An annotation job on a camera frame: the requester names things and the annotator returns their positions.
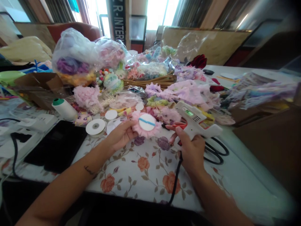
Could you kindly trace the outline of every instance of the cardboard box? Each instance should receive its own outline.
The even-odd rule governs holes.
[[[51,103],[54,98],[66,98],[69,94],[56,73],[29,73],[17,78],[16,90],[28,95],[41,109],[54,110]]]
[[[269,115],[281,112],[287,108],[287,104],[281,100],[264,103],[256,107],[248,108],[247,110],[241,109],[242,106],[243,104],[238,104],[229,109],[229,112],[231,112],[231,116],[235,121],[234,127],[246,125]]]
[[[289,108],[233,130],[293,196],[300,193],[301,84]]]

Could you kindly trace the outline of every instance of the table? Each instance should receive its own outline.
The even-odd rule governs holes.
[[[207,65],[206,69],[215,72],[213,77],[222,72],[243,74],[251,71],[251,68],[212,65]],[[218,80],[224,86],[231,87],[233,84],[228,80]],[[4,106],[0,109],[0,118],[11,117],[8,111],[13,109],[22,111],[23,113],[15,112],[15,114],[23,118],[33,117],[25,113],[33,115],[45,113],[43,110],[27,107],[20,99],[2,100],[0,104]],[[12,124],[14,122],[0,122],[0,126]],[[223,157],[224,164],[220,166],[205,161],[206,171],[254,223],[273,225],[273,217],[289,219],[295,208],[290,194],[233,134],[232,127],[222,126],[222,128],[224,131],[219,139],[226,144],[230,155]],[[148,202],[167,203],[171,197],[174,172],[178,164],[176,153],[167,143],[171,134],[171,131],[163,129],[157,137],[150,140],[137,138],[131,141],[105,163],[86,190]],[[87,136],[73,163],[86,155],[104,138]],[[11,159],[2,158],[0,164],[4,164],[2,167],[4,174],[11,173]],[[21,163],[16,172],[22,178],[46,183],[50,183],[58,176],[45,171],[43,167],[27,163]],[[114,186],[109,186],[108,181],[114,181]],[[182,167],[172,205],[196,212],[203,211],[191,181]]]
[[[226,66],[216,66],[216,65],[206,65],[204,69],[214,71],[212,78],[216,78],[220,85],[226,87],[227,89],[231,89],[234,82],[217,78],[217,76],[221,76],[220,73],[229,73],[233,75],[242,75],[244,73],[251,72],[254,68],[247,68],[247,67],[226,67]]]
[[[34,118],[34,116],[26,115],[27,113],[36,116],[46,113],[46,111],[36,107],[26,106],[21,99],[17,98],[3,100],[1,105],[4,105],[4,107],[0,110],[0,118],[12,117],[8,113],[9,110],[21,118]],[[1,121],[0,126],[9,126],[14,123],[13,121]],[[172,151],[168,144],[171,135],[172,131],[163,129],[158,137],[153,137],[149,140],[136,138],[131,141],[104,164],[97,176],[86,188],[86,191],[141,199],[148,202],[167,203],[171,197],[175,179],[174,172],[178,164],[177,153]],[[100,138],[87,136],[73,163],[86,155],[104,138],[104,136]],[[0,159],[0,163],[3,164],[3,174],[11,173],[12,162],[12,159]],[[218,168],[208,165],[206,169],[216,180],[223,180],[222,174],[218,173]],[[16,173],[21,178],[45,183],[52,182],[58,176],[55,173],[45,171],[43,166],[35,166],[24,162],[16,169]],[[109,181],[114,181],[114,186],[109,186]],[[190,179],[182,167],[172,204],[175,207],[196,212],[203,211]]]

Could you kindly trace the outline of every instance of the smartphone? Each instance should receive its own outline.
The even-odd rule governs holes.
[[[44,166],[50,172],[62,173],[71,165],[86,136],[86,128],[59,121],[24,161]]]

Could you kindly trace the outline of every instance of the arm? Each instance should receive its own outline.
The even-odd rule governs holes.
[[[62,215],[77,200],[107,159],[138,135],[131,129],[132,125],[132,121],[120,124],[86,156],[59,175],[16,225],[58,225]]]
[[[179,136],[182,142],[182,165],[201,199],[209,220],[215,226],[253,225],[206,172],[203,158],[204,139],[197,135],[190,141],[189,136],[180,127],[166,127],[176,131],[170,140],[171,143],[174,142],[176,136]]]

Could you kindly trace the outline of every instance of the white paper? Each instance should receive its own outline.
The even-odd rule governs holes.
[[[107,125],[107,135],[109,135],[110,132],[112,132],[113,129],[115,129],[120,123],[121,123],[120,118],[109,121]]]

